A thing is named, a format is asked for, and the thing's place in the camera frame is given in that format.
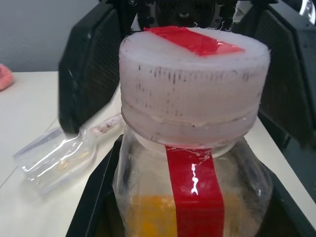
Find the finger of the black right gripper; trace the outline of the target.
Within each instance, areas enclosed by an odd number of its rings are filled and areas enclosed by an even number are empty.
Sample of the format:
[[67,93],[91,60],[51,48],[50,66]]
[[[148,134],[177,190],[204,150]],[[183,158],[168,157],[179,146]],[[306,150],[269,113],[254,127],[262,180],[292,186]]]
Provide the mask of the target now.
[[286,4],[253,4],[233,31],[270,50],[259,119],[271,137],[316,150],[316,26]]
[[112,99],[119,83],[121,35],[113,5],[99,3],[70,32],[59,63],[59,123],[79,129]]

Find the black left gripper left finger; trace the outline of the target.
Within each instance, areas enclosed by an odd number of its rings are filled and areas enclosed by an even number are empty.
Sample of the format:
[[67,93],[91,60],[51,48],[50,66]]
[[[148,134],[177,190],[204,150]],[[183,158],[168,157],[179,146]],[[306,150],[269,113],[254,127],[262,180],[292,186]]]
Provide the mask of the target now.
[[66,237],[123,237],[123,223],[113,192],[122,136],[90,175]]

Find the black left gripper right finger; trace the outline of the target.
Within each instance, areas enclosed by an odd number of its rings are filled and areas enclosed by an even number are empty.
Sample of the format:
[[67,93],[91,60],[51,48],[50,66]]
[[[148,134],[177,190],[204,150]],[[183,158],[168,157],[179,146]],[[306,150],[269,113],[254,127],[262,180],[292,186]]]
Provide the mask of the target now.
[[270,172],[274,189],[260,228],[260,237],[316,237],[316,230],[277,176]]

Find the clear bottle with red tape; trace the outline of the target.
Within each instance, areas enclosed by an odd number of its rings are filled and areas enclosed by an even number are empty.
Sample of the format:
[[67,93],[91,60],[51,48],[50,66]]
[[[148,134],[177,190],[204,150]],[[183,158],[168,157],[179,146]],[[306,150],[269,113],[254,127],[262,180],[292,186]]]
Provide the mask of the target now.
[[245,135],[269,64],[265,44],[219,30],[156,27],[122,41],[113,190],[125,237],[256,237],[273,184]]

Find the pink cloth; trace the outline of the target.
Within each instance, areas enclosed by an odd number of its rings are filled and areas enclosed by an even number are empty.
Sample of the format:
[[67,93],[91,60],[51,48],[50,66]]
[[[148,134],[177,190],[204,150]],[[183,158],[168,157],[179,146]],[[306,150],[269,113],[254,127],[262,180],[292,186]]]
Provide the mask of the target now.
[[0,91],[7,89],[13,84],[12,71],[3,64],[0,64]]

